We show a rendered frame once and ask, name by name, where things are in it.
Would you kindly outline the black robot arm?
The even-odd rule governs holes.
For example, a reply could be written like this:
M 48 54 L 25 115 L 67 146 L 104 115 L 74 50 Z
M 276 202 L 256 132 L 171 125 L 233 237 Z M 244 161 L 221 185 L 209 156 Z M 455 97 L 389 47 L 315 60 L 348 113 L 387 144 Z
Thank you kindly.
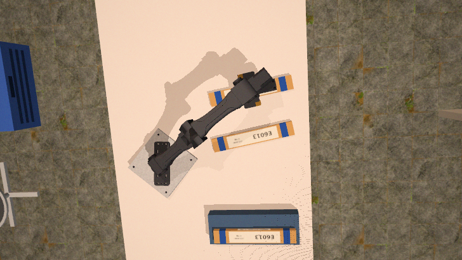
M 265 68 L 262 68 L 248 80 L 239 77 L 233 84 L 234 87 L 227 93 L 226 97 L 206 115 L 195 121 L 193 119 L 186 120 L 180 126 L 181 133 L 171 146 L 170 142 L 167 141 L 154 143 L 154 154 L 148 158 L 148 165 L 154 171 L 155 186 L 168 186 L 170 184 L 170 165 L 175 158 L 185 150 L 192 147 L 195 149 L 200 143 L 203 143 L 207 139 L 205 136 L 215 124 L 247 102 L 259 98 L 261 93 L 277 90 L 275 79 Z

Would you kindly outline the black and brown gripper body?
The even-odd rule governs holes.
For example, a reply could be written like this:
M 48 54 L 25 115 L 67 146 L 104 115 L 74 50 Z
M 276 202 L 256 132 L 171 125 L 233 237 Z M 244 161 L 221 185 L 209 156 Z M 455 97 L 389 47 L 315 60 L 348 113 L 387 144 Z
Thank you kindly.
M 250 79 L 252 76 L 254 76 L 254 72 L 248 72 L 248 73 L 244 73 L 242 74 L 243 75 L 243 78 L 242 79 Z M 256 103 L 255 102 L 259 102 L 260 99 L 259 98 L 255 98 L 253 99 L 251 102 L 247 102 L 245 105 L 244 105 L 244 108 L 251 108 L 251 107 L 255 107 L 256 106 Z

